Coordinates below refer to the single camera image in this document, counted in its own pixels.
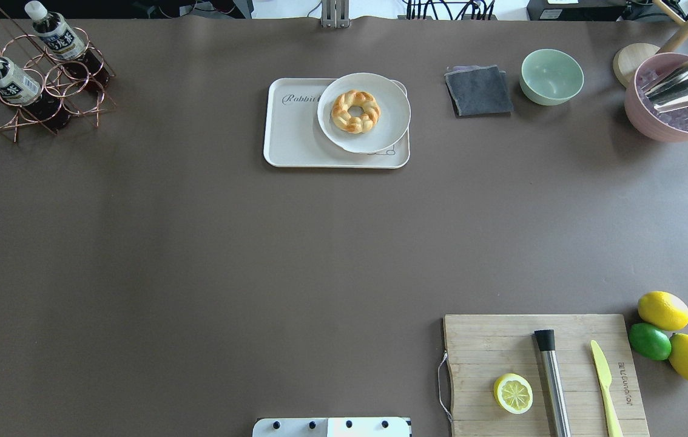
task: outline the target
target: gray napkin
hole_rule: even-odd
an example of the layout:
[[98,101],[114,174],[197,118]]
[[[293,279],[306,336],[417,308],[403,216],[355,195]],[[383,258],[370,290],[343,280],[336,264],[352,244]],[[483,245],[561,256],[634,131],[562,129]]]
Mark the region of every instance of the gray napkin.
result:
[[505,72],[497,66],[453,67],[452,70],[444,78],[458,116],[514,110],[505,86]]

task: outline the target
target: plastic bottle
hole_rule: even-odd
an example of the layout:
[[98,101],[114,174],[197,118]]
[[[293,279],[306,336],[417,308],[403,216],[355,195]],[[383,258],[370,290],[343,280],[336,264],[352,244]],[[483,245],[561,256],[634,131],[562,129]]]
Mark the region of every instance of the plastic bottle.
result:
[[[83,80],[90,73],[92,80],[106,88],[107,83],[109,83],[109,73],[102,66],[102,62],[94,55],[93,51],[69,27],[61,14],[48,11],[39,2],[26,3],[25,13],[32,20],[31,27],[34,28],[34,33],[50,48],[50,53],[54,58],[59,61],[83,62],[88,69],[88,71],[84,71],[83,67],[78,64],[64,64],[64,69],[69,72],[69,75],[78,80]],[[86,86],[86,89],[90,92],[100,90],[99,86],[90,83]]]
[[66,126],[72,117],[64,108],[61,99],[49,94],[23,69],[2,56],[0,96],[6,102],[23,107],[53,132]]

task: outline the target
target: pink bowl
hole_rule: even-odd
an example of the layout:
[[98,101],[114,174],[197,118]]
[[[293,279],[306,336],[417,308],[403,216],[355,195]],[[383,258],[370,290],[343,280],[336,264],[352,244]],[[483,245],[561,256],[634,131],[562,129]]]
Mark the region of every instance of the pink bowl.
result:
[[643,61],[641,66],[635,70],[635,76],[627,85],[627,91],[624,94],[624,111],[633,126],[643,135],[657,141],[688,141],[688,130],[672,127],[649,112],[649,109],[646,108],[649,103],[643,102],[643,99],[638,96],[638,89],[636,88],[638,78],[643,77],[646,72],[653,70],[658,76],[663,76],[686,61],[688,61],[688,55],[659,53]]

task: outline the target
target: yellow plastic knife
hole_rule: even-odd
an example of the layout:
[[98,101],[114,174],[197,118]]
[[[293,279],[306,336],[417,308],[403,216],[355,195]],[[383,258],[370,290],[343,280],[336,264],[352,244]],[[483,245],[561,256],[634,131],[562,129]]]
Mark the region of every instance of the yellow plastic knife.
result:
[[616,410],[613,409],[611,393],[608,391],[608,387],[611,387],[611,369],[608,368],[608,362],[605,360],[605,355],[602,354],[597,341],[592,340],[589,345],[592,346],[597,379],[600,382],[600,393],[602,393],[602,403],[605,406],[605,424],[608,426],[608,437],[623,437],[619,419],[616,417]]

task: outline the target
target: bottle label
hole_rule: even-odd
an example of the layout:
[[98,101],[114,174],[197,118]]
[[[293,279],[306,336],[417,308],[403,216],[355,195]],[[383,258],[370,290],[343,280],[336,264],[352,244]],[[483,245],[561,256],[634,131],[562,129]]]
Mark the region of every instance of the bottle label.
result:
[[9,103],[23,106],[39,96],[39,83],[16,64],[10,64],[7,75],[0,78],[0,95]]
[[53,52],[53,57],[61,59],[61,61],[70,61],[82,55],[86,45],[77,36],[77,33],[69,27],[61,14],[58,14],[58,18],[61,22],[55,30],[37,33],[37,36],[50,48],[50,51]]

